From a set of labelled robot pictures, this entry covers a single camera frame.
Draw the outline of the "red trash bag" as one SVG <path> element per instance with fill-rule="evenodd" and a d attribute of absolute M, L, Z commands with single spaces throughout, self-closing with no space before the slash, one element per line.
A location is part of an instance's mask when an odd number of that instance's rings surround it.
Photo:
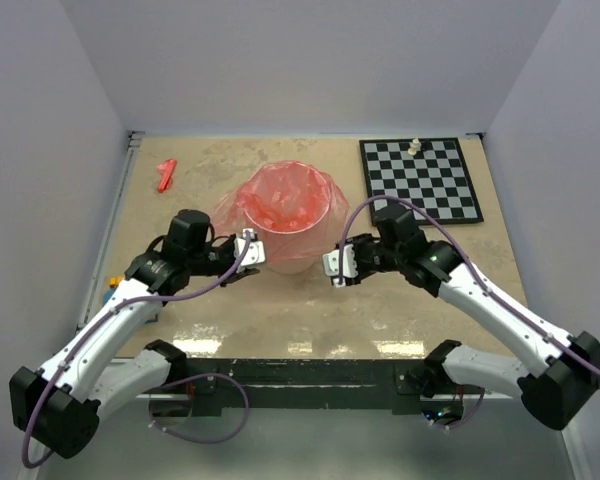
<path fill-rule="evenodd" d="M 333 248 L 349 203 L 333 178 L 297 161 L 266 164 L 225 194 L 211 213 L 216 233 L 253 229 L 270 263 L 318 257 Z"/>

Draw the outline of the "white trash bin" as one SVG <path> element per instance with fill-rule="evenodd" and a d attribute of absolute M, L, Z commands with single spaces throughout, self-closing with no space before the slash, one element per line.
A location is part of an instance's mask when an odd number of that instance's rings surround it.
<path fill-rule="evenodd" d="M 331 199 L 327 176 L 296 161 L 263 166 L 238 191 L 238 205 L 264 243 L 268 266 L 284 274 L 307 269 L 320 255 Z"/>

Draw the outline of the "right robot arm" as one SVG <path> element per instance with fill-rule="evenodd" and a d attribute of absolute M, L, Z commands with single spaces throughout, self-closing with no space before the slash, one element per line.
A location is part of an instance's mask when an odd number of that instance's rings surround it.
<path fill-rule="evenodd" d="M 414 217 L 418 207 L 397 198 L 379 210 L 376 235 L 344 234 L 337 286 L 353 286 L 376 273 L 398 272 L 412 286 L 471 317 L 498 339 L 510 357 L 446 340 L 405 378 L 426 398 L 471 386 L 519 399 L 541 424 L 564 429 L 600 390 L 600 342 L 574 335 L 531 312 L 490 281 L 457 242 L 431 241 Z"/>

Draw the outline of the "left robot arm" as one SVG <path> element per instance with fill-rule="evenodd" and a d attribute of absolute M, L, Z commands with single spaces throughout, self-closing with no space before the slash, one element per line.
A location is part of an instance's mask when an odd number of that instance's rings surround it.
<path fill-rule="evenodd" d="M 76 336 L 37 370 L 20 368 L 9 381 L 14 425 L 23 431 L 21 459 L 32 440 L 69 459 L 94 437 L 100 423 L 138 395 L 180 390 L 187 380 L 186 354 L 156 340 L 119 367 L 111 360 L 140 326 L 168 304 L 187 300 L 193 277 L 214 277 L 213 288 L 257 273 L 265 247 L 252 229 L 214 242 L 210 217 L 184 209 L 166 234 L 135 257 L 110 299 Z"/>

